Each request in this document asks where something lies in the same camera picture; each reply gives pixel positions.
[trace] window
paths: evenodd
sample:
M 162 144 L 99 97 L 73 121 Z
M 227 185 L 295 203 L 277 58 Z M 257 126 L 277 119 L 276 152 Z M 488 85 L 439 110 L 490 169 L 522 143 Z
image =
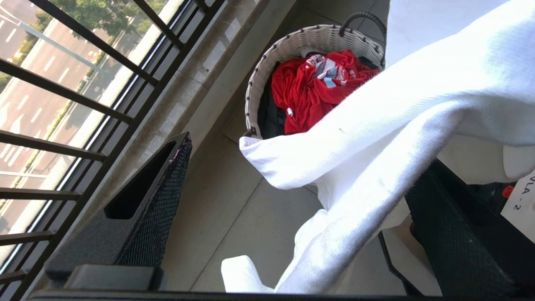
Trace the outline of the window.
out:
M 22 296 L 222 2 L 0 0 L 2 298 Z

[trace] wicker basket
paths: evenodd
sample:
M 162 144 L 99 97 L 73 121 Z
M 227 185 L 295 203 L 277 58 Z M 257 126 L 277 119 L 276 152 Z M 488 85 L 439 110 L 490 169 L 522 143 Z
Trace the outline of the wicker basket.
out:
M 364 56 L 375 65 L 384 67 L 384 49 L 364 34 L 348 28 L 356 18 L 367 18 L 375 22 L 386 40 L 386 26 L 375 15 L 358 12 L 351 15 L 342 26 L 316 25 L 299 29 L 275 42 L 260 58 L 260 61 L 249 79 L 246 92 L 245 120 L 247 132 L 244 136 L 262 139 L 258 127 L 258 107 L 264 86 L 273 71 L 276 62 L 299 57 L 304 48 L 331 53 L 350 49 L 357 57 Z

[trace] balcony railing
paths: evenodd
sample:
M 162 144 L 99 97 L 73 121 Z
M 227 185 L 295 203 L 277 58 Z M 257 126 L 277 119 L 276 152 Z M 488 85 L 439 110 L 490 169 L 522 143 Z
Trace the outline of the balcony railing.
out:
M 3 263 L 0 275 L 0 296 L 10 300 L 20 299 L 36 279 L 45 261 L 64 238 L 224 2 L 186 1 L 166 24 L 147 2 L 133 0 L 161 32 L 145 59 L 135 64 L 48 0 L 30 1 L 130 69 L 133 75 L 113 105 L 108 107 L 0 59 L 1 72 L 105 115 L 83 148 L 0 130 L 0 142 L 76 158 L 55 190 L 0 188 L 0 199 L 48 201 L 25 233 L 0 236 L 0 246 L 16 245 Z

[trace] basket handle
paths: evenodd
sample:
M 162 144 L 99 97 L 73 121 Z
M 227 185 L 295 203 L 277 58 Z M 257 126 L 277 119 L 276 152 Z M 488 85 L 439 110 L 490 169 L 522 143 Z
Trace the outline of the basket handle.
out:
M 346 33 L 346 28 L 349 26 L 349 24 L 358 18 L 366 18 L 372 20 L 377 26 L 379 27 L 379 30 L 381 31 L 381 34 L 383 35 L 383 38 L 385 39 L 386 43 L 386 26 L 385 24 L 374 14 L 369 12 L 356 12 L 349 16 L 347 20 L 342 24 L 340 27 L 340 31 L 338 34 L 343 37 L 343 35 Z M 385 51 L 383 52 L 383 57 L 381 58 L 381 66 L 385 67 Z

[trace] red clothing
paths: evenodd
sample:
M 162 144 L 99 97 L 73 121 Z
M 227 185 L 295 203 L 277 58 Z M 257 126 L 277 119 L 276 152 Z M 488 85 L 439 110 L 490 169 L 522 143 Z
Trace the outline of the red clothing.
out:
M 286 112 L 286 134 L 307 132 L 377 73 L 379 70 L 362 64 L 350 50 L 312 54 L 280 64 L 273 73 L 271 90 L 277 107 Z

